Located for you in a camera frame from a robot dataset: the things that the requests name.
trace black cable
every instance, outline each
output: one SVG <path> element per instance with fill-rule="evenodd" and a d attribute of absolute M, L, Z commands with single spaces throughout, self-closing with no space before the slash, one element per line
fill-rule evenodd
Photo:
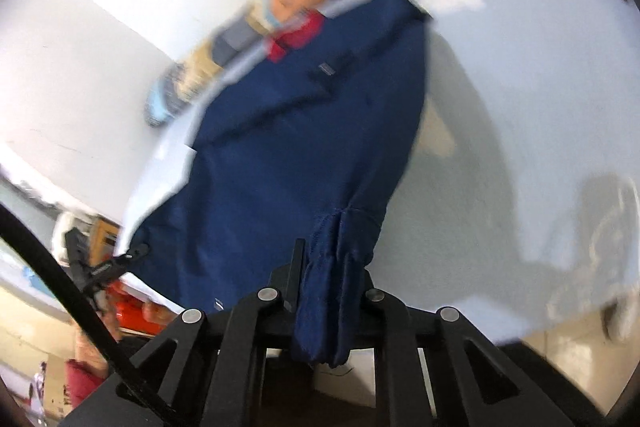
<path fill-rule="evenodd" d="M 42 279 L 56 299 L 66 308 L 84 330 L 89 340 L 104 359 L 122 378 L 124 384 L 140 402 L 151 409 L 170 426 L 186 426 L 175 410 L 171 409 L 146 383 L 140 372 L 118 347 L 118 343 L 104 326 L 98 315 L 69 279 L 53 256 L 25 225 L 0 204 L 0 237 L 13 248 Z"/>

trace tiled floor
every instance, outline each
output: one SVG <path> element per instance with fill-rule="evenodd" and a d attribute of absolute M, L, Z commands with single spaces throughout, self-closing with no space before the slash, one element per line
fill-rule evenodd
<path fill-rule="evenodd" d="M 640 322 L 626 343 L 604 335 L 600 312 L 526 338 L 526 343 L 570 378 L 608 412 L 640 361 Z"/>

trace blue object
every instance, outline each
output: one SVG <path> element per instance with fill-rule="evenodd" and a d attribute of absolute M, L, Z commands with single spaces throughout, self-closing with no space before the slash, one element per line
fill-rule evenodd
<path fill-rule="evenodd" d="M 231 308 L 306 240 L 294 353 L 344 363 L 386 205 L 425 95 L 425 15 L 373 0 L 280 62 L 258 64 L 209 105 L 188 183 L 131 247 L 146 284 L 185 308 Z"/>

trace navy blue garment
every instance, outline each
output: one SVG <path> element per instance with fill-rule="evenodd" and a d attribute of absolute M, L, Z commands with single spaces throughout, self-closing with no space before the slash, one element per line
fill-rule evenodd
<path fill-rule="evenodd" d="M 294 351 L 343 363 L 364 267 L 409 157 L 425 94 L 425 15 L 373 0 L 324 21 L 212 101 L 188 183 L 151 213 L 132 266 L 185 308 L 230 309 L 306 239 Z"/>

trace red sleeve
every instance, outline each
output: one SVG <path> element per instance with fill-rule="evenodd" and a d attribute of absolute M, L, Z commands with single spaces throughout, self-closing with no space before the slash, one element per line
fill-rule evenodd
<path fill-rule="evenodd" d="M 104 380 L 89 373 L 84 364 L 76 360 L 65 363 L 66 387 L 71 399 L 71 407 L 75 409 L 82 400 L 95 391 Z"/>

